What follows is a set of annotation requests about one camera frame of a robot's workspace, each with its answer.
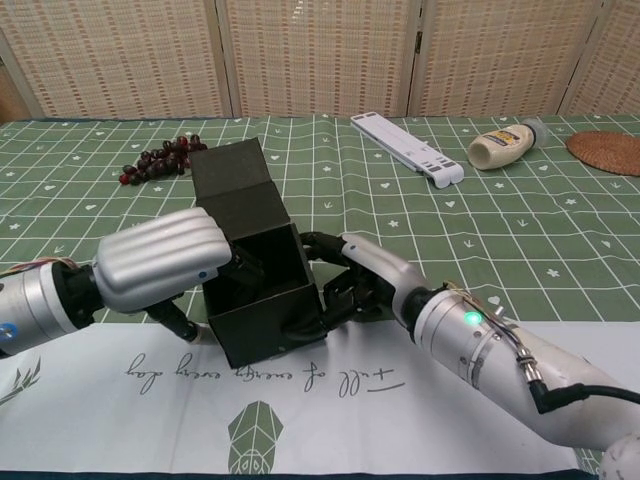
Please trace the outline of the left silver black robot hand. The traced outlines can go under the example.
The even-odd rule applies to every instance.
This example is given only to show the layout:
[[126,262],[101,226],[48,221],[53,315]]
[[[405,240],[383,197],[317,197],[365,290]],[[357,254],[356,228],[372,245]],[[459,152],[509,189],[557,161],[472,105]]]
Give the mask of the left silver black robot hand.
[[189,320],[173,300],[207,281],[226,277],[253,299],[264,267],[233,245],[203,208],[160,216],[103,237],[91,264],[102,304],[112,311],[144,311],[178,338],[205,343],[212,334]]

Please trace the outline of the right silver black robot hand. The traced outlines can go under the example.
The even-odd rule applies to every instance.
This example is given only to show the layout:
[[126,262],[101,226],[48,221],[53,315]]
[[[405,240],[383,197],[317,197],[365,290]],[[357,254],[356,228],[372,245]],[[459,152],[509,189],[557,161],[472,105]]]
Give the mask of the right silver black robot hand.
[[300,235],[306,257],[345,270],[323,287],[325,309],[306,321],[289,321],[282,333],[295,341],[315,341],[359,316],[388,310],[408,332],[435,295],[410,262],[356,234]]

